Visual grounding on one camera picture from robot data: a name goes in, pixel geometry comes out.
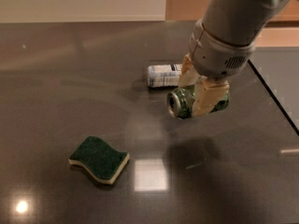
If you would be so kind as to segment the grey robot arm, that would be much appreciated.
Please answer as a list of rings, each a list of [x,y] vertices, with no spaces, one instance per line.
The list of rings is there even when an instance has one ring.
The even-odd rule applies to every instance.
[[[173,116],[186,119],[227,106],[227,77],[242,71],[255,39],[290,0],[210,0],[189,40],[178,88],[168,94]]]

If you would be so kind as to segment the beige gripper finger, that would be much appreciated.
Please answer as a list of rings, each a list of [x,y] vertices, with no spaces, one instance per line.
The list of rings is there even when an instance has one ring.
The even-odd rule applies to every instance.
[[[192,116],[206,115],[224,97],[230,85],[226,79],[199,77],[194,84]]]
[[[190,54],[186,54],[182,61],[181,73],[178,80],[178,86],[187,87],[194,84],[199,74],[194,68]]]

